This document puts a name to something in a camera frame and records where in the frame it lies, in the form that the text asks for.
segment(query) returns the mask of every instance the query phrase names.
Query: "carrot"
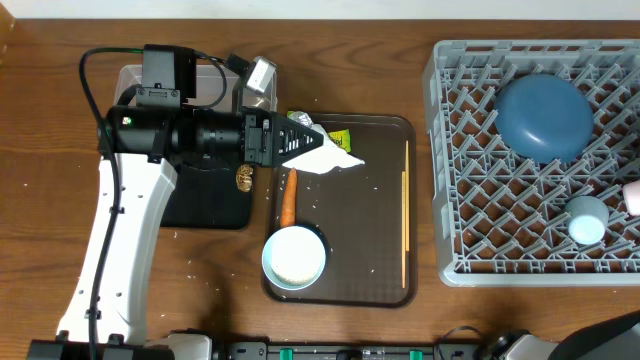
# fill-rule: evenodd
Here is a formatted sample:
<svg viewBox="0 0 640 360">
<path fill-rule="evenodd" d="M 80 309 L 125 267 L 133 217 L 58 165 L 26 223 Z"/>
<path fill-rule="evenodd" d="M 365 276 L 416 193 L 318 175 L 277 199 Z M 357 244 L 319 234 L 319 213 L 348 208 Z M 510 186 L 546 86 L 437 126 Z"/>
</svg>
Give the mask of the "carrot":
<svg viewBox="0 0 640 360">
<path fill-rule="evenodd" d="M 298 173 L 296 169 L 289 171 L 287 187 L 282 198 L 282 213 L 280 214 L 280 227 L 285 228 L 296 223 L 296 187 L 298 186 Z"/>
</svg>

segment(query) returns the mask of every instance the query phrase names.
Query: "green connector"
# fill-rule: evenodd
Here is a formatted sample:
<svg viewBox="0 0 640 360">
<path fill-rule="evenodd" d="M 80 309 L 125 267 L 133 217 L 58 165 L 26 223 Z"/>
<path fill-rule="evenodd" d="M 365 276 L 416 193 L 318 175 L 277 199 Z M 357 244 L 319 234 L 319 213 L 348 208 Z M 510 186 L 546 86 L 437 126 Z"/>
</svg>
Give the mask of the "green connector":
<svg viewBox="0 0 640 360">
<path fill-rule="evenodd" d="M 422 351 L 419 351 L 419 350 L 409 351 L 409 360 L 422 360 Z"/>
<path fill-rule="evenodd" d="M 293 360 L 293 349 L 280 349 L 280 360 Z"/>
</svg>

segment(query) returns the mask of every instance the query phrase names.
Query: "wooden table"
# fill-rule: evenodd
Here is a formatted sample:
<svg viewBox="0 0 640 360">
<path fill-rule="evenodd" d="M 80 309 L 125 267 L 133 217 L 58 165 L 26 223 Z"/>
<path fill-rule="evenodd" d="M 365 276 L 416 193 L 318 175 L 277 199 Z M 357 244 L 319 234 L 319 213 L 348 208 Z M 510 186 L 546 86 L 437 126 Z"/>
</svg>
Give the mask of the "wooden table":
<svg viewBox="0 0 640 360">
<path fill-rule="evenodd" d="M 96 126 L 78 60 L 96 46 L 175 43 L 278 64 L 280 111 L 395 114 L 418 136 L 419 290 L 384 310 L 276 303 L 260 287 L 267 171 L 241 231 L 161 229 L 151 274 L 149 337 L 172 329 L 274 341 L 433 342 L 473 325 L 527 328 L 549 340 L 637 309 L 640 288 L 450 288 L 437 275 L 431 147 L 421 73 L 442 39 L 639 38 L 640 23 L 512 21 L 18 20 L 0 71 L 0 357 L 52 339 L 80 275 L 98 192 Z M 90 60 L 103 113 L 135 55 Z"/>
</svg>

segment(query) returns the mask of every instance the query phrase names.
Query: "pink object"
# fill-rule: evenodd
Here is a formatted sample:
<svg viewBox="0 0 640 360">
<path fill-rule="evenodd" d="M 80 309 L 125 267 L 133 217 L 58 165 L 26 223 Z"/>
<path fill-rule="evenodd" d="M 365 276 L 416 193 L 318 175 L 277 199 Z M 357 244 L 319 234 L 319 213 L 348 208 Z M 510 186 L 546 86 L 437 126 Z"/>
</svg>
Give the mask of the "pink object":
<svg viewBox="0 0 640 360">
<path fill-rule="evenodd" d="M 622 187 L 622 196 L 627 204 L 627 211 L 633 216 L 640 215 L 640 181 Z"/>
</svg>

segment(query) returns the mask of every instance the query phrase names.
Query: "gray dish rack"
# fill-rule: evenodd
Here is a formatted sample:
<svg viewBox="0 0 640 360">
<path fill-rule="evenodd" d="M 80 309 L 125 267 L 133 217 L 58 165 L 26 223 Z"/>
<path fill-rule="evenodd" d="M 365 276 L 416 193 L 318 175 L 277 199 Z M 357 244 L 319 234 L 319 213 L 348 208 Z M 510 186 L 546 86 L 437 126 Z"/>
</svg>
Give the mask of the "gray dish rack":
<svg viewBox="0 0 640 360">
<path fill-rule="evenodd" d="M 570 163 L 539 164 L 502 141 L 493 110 L 535 73 L 589 100 L 594 133 Z M 449 286 L 640 285 L 640 217 L 621 186 L 640 179 L 640 40 L 478 40 L 436 44 L 422 77 L 430 134 L 440 278 Z M 567 234 L 570 199 L 609 208 L 602 241 Z"/>
</svg>

